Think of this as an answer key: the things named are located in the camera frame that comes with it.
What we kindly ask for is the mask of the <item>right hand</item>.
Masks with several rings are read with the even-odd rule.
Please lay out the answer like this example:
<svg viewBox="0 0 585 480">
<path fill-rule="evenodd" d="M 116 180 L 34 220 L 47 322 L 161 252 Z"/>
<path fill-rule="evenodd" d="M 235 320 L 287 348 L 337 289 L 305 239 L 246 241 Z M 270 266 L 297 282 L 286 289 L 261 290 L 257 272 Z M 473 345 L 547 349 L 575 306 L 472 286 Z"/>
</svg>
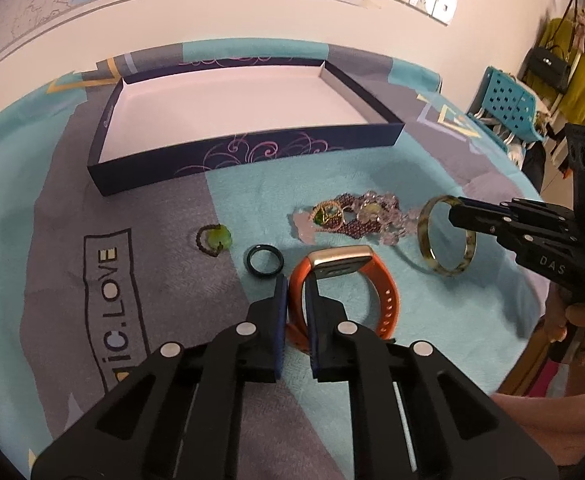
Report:
<svg viewBox="0 0 585 480">
<path fill-rule="evenodd" d="M 576 304 L 568 300 L 567 290 L 552 283 L 545 302 L 544 317 L 544 331 L 551 344 L 566 338 L 568 324 L 585 329 L 585 302 Z M 585 354 L 585 336 L 580 349 Z"/>
</svg>

